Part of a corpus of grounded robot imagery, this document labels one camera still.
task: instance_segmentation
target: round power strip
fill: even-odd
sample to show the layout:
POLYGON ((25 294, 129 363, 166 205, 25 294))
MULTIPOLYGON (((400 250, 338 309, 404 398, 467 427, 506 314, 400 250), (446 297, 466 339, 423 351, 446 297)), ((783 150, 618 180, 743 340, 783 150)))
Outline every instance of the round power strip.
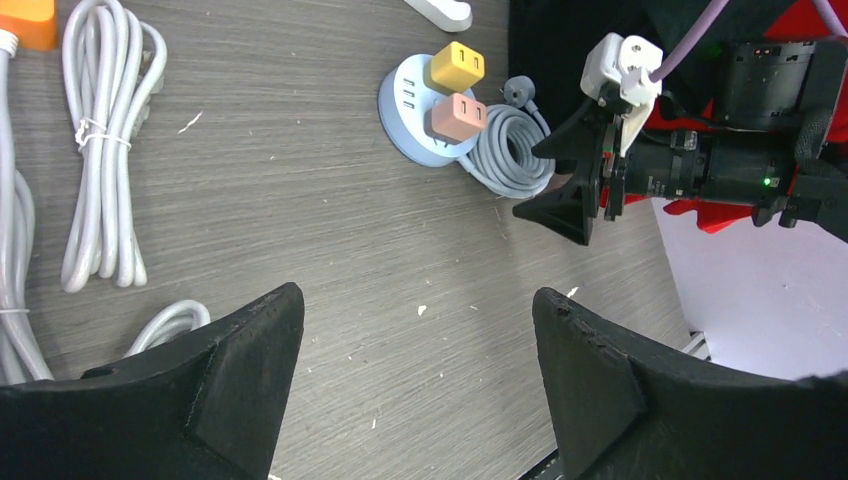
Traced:
MULTIPOLYGON (((431 58, 432 55, 419 54, 401 62, 380 85, 377 107, 383 129, 401 153, 425 167, 444 167, 470 152, 480 135, 451 145, 425 132, 425 114, 446 98, 424 84, 424 75, 431 58)), ((463 94, 474 98, 471 89, 463 94)))

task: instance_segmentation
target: white plug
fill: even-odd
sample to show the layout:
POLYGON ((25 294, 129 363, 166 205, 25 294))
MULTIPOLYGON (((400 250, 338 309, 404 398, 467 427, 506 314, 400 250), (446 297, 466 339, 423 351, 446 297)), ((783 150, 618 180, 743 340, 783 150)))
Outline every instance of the white plug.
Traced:
POLYGON ((471 28, 471 5, 456 0, 404 0, 416 12, 449 33, 471 28))
POLYGON ((600 103, 601 88, 612 83, 618 86, 619 97, 633 107, 621 116, 621 156, 627 155, 662 93, 662 81, 650 79, 651 72, 662 65, 662 59, 662 49, 651 42, 636 35, 624 38, 617 33, 607 34, 586 57, 580 78, 583 93, 600 103))

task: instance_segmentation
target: power cord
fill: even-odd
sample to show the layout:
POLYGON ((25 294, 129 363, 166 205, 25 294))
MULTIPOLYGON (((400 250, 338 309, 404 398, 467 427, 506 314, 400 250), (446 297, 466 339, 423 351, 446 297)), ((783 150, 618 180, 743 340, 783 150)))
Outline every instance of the power cord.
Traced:
POLYGON ((83 0, 68 19, 62 66, 84 167, 62 264, 67 292, 80 291, 94 272, 114 275, 119 287, 147 283, 133 227, 127 156, 131 137, 149 114, 150 96, 161 89, 167 58, 162 35, 117 0, 83 0), (144 33, 154 47, 146 73, 144 33))
POLYGON ((506 105, 488 107, 488 122, 477 145, 457 160, 493 193, 530 198, 542 192, 554 174, 554 160, 537 158, 532 148, 551 134, 539 107, 536 87, 525 76, 504 85, 506 105))
MULTIPOLYGON (((17 46, 16 35, 0 30, 0 385, 53 380, 33 334, 24 298, 35 234, 35 207, 29 186, 15 166, 9 116, 9 63, 17 46)), ((158 32, 138 22, 117 1, 84 0, 71 14, 63 47, 68 104, 85 159, 68 244, 73 261, 69 262, 66 256, 65 262, 66 267, 70 265, 74 269, 63 269, 63 286, 67 291, 81 289, 89 274, 98 270, 94 268, 98 263, 101 276, 108 272, 104 267, 110 262, 114 270, 114 261, 106 260, 107 255, 114 257, 114 250, 119 260, 118 284, 144 284, 144 264, 132 230, 126 154, 128 139, 137 131, 140 120, 147 117, 148 98, 161 80, 167 55, 165 42, 158 32), (95 19, 96 25, 89 23, 95 19), (142 30, 151 36, 156 50, 147 73, 135 88, 141 65, 142 30), (88 130, 92 126, 97 130, 88 130), (98 187, 101 183, 102 205, 98 187), (107 205, 110 198, 116 204, 107 205), (101 208, 106 219, 102 232, 101 208), (107 216, 109 208, 113 210, 107 216), (106 231, 115 225, 112 234, 117 231, 120 235, 115 235, 110 243, 106 231)), ((161 345, 210 321, 209 310, 202 304, 193 300, 177 302, 147 324, 125 357, 161 345)))

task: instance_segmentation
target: coiled white cable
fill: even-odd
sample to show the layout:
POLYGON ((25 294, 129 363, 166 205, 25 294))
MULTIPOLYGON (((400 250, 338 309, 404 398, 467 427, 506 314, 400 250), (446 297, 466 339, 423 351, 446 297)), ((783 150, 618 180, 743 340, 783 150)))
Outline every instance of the coiled white cable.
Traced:
POLYGON ((67 292, 81 290, 94 272, 115 275, 120 287, 147 283, 133 227, 127 155, 130 138, 147 118, 150 96, 161 88, 167 57, 159 32, 117 0, 82 0, 68 19, 62 65, 84 167, 62 264, 67 292), (155 51, 139 81, 144 33, 155 51))
POLYGON ((533 103, 534 94, 535 88, 529 78, 510 79, 504 87, 504 95, 517 106, 489 106, 486 128, 480 133, 477 145, 468 155, 457 159, 468 173, 502 197, 534 197, 548 186, 554 174, 554 161, 537 158, 531 151, 551 134, 533 103), (521 106, 526 112, 517 108, 521 106))

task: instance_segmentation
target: purple cable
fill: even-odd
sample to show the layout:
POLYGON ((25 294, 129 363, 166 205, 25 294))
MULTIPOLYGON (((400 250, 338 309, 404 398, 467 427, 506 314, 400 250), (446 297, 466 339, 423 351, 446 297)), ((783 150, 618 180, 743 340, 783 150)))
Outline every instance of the purple cable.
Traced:
MULTIPOLYGON (((650 78, 652 82, 658 82, 667 77, 672 70, 677 68, 677 66, 680 65, 680 62, 686 58, 686 55, 689 55, 689 52, 695 48, 695 45, 698 44, 698 41, 701 40, 701 37, 704 36, 707 29, 710 28, 710 25, 713 24, 729 1, 730 0, 712 0, 712 2, 707 5, 707 8, 704 9, 701 16, 698 17, 698 21, 695 22, 695 25, 692 25, 692 28, 686 32, 683 40, 681 40, 680 43, 674 47, 674 50, 671 51, 671 55, 665 59, 662 65, 660 65, 660 68, 651 72, 648 78, 650 78)), ((828 0, 813 0, 813 4, 815 4, 816 10, 819 12, 819 16, 821 16, 822 20, 824 20, 825 25, 827 25, 827 28, 831 33, 842 37, 848 37, 848 31, 845 30, 845 26, 842 25, 842 22, 839 20, 839 17, 833 10, 833 6, 828 0)))
POLYGON ((816 5, 816 10, 819 11, 819 16, 824 20, 830 33, 841 37, 848 37, 848 32, 845 31, 845 26, 839 21, 836 12, 833 11, 833 5, 828 0, 813 0, 816 5))
POLYGON ((680 62, 686 58, 686 55, 689 55, 689 52, 695 48, 695 45, 698 44, 698 41, 701 37, 704 36, 704 33, 707 32, 707 29, 710 28, 710 25, 713 24, 718 14, 724 10, 725 5, 730 0, 713 0, 707 5, 707 8, 704 9, 704 12, 698 17, 698 21, 695 22, 695 25, 692 25, 692 28, 686 32, 686 35, 683 37, 683 40, 674 47, 674 50, 671 51, 671 54, 666 57, 665 61, 660 65, 660 68, 651 72, 651 75, 648 76, 652 82, 659 82, 668 76, 669 73, 672 72, 680 62))

